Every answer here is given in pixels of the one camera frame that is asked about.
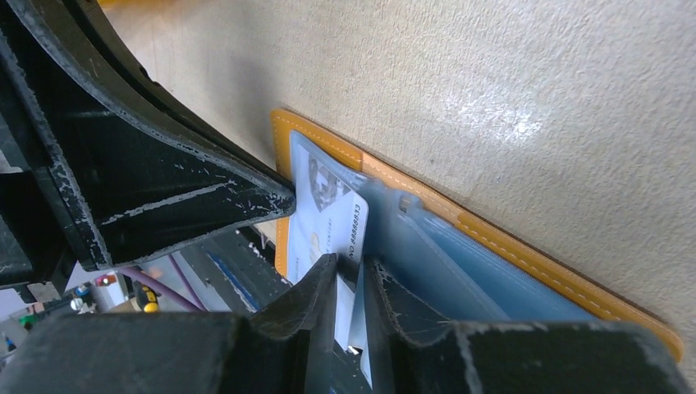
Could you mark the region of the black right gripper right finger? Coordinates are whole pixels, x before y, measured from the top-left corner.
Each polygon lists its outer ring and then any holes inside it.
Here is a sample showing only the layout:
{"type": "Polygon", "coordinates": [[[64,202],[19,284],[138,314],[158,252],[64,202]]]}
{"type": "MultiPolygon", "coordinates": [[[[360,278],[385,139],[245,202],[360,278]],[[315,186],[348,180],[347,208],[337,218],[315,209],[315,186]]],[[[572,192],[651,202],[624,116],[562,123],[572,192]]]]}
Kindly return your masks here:
{"type": "Polygon", "coordinates": [[[377,259],[364,265],[376,393],[688,393],[662,342],[634,323],[448,319],[377,259]]]}

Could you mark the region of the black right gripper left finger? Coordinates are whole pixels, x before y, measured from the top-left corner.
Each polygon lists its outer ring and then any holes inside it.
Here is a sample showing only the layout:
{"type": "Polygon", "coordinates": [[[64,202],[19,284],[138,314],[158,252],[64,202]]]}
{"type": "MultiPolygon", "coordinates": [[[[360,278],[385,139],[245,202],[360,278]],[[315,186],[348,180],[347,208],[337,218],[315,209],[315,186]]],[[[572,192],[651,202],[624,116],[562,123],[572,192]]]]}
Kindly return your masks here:
{"type": "Polygon", "coordinates": [[[2,371],[4,393],[328,393],[337,257],[255,314],[62,316],[2,371]]]}

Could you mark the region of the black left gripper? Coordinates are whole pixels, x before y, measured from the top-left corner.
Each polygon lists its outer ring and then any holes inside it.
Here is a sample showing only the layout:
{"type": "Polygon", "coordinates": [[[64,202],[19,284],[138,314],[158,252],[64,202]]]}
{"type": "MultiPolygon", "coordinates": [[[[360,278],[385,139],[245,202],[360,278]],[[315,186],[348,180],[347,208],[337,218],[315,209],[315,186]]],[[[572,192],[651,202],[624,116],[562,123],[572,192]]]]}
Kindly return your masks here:
{"type": "Polygon", "coordinates": [[[1,4],[1,287],[64,291],[282,218],[289,181],[153,81],[95,1],[1,4]]]}

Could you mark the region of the tan leather card holder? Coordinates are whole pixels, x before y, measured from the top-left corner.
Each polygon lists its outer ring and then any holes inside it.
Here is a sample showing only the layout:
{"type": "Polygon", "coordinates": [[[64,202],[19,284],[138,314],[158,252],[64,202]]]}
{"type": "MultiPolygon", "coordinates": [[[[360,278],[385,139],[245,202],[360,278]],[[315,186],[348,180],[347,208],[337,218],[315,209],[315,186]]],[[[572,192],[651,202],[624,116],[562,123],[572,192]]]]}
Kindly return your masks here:
{"type": "Polygon", "coordinates": [[[339,163],[384,181],[388,186],[416,195],[424,207],[444,218],[460,232],[509,263],[521,268],[554,291],[586,309],[596,317],[638,323],[654,332],[667,346],[676,361],[685,355],[680,336],[648,311],[632,305],[591,279],[547,257],[510,233],[495,227],[438,191],[374,157],[351,142],[308,118],[290,110],[271,111],[277,171],[291,176],[290,133],[299,131],[339,163]]]}

